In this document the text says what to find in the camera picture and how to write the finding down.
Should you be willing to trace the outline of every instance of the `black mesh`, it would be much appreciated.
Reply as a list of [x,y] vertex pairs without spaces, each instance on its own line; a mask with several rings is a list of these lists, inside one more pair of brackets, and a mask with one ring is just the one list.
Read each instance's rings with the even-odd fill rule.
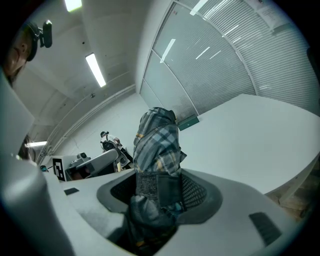
[[206,189],[183,174],[181,179],[184,209],[187,211],[202,204],[207,196]]
[[116,199],[128,205],[130,198],[136,193],[136,175],[131,175],[118,185],[115,185],[110,192]]
[[[181,175],[181,179],[184,209],[187,211],[202,204],[207,195],[205,188],[183,174]],[[131,175],[120,182],[110,192],[116,199],[128,205],[130,198],[136,193],[136,175]]]

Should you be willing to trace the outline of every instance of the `black strap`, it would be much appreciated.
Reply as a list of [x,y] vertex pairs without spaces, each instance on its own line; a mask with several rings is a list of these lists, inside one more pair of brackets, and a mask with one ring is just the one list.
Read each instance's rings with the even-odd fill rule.
[[136,174],[135,194],[158,200],[161,207],[181,202],[181,178],[166,172],[139,172]]

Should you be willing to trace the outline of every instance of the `white wall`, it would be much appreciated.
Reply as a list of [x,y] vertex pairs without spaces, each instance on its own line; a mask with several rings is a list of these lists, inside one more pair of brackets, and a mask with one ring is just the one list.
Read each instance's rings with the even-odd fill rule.
[[139,94],[126,94],[108,104],[79,129],[72,133],[55,151],[56,156],[76,155],[85,152],[94,158],[102,153],[102,131],[118,137],[128,152],[134,152],[134,139],[142,115],[148,106]]
[[127,30],[128,67],[140,91],[148,55],[172,0],[131,0]]

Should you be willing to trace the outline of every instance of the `plaid fabric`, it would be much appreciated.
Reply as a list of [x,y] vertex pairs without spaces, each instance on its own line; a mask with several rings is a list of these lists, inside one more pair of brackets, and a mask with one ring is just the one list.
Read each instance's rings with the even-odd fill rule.
[[187,155],[179,147],[178,126],[172,110],[154,107],[145,113],[133,143],[136,172],[180,174],[180,162]]

